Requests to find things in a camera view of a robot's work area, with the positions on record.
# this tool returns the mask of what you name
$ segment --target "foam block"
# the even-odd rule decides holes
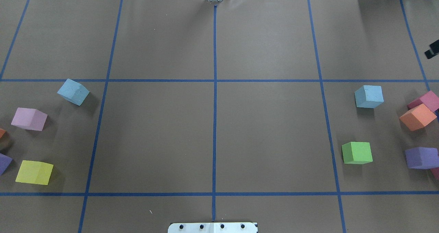
[[[436,148],[416,147],[406,150],[406,160],[410,169],[439,167],[439,155]]]
[[[0,153],[0,175],[3,174],[11,162],[12,158]]]
[[[15,181],[18,183],[47,185],[53,167],[53,164],[23,160]]]
[[[27,129],[42,131],[46,122],[47,114],[34,108],[17,108],[11,125]]]
[[[80,106],[89,91],[80,83],[67,79],[58,90],[58,94],[64,97],[65,100]]]
[[[439,97],[437,97],[433,91],[428,91],[427,93],[413,100],[413,102],[409,103],[407,107],[415,108],[421,104],[425,104],[430,111],[434,112],[439,109]]]
[[[433,169],[430,169],[430,171],[433,173],[436,180],[439,180],[439,168],[433,168]]]
[[[355,92],[355,103],[358,108],[375,108],[383,102],[381,86],[364,85]]]
[[[345,164],[367,164],[373,161],[368,142],[349,142],[342,145]]]
[[[415,131],[427,126],[436,119],[436,115],[430,111],[425,104],[421,104],[407,111],[400,117],[400,120],[411,130]]]
[[[0,139],[4,136],[6,130],[0,128]]]

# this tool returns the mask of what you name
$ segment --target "pink foam block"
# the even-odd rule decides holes
[[[409,103],[407,107],[415,108],[421,104],[425,104],[429,110],[434,112],[439,109],[439,97],[437,97],[433,91],[428,91],[427,93],[413,100],[413,102]]]
[[[34,108],[17,108],[11,125],[27,129],[42,131],[46,122],[47,114]]]
[[[436,180],[439,180],[439,167],[430,169],[433,175],[435,176]]]

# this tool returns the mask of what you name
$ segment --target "purple foam block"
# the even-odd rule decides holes
[[[11,162],[12,158],[0,153],[0,175],[3,174]]]
[[[42,131],[46,122],[47,114],[34,108],[17,108],[11,125],[27,129]]]
[[[439,155],[436,148],[416,147],[406,150],[406,160],[410,169],[439,167]]]

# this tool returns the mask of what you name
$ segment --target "green foam block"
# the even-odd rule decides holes
[[[345,164],[367,164],[372,162],[372,151],[368,142],[349,142],[342,145]]]

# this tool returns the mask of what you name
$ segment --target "orange foam block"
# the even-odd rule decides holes
[[[436,119],[436,115],[430,109],[421,104],[407,111],[400,117],[400,120],[411,130],[415,131],[425,128],[430,122]]]
[[[0,128],[0,139],[3,137],[3,135],[6,133],[6,130]]]

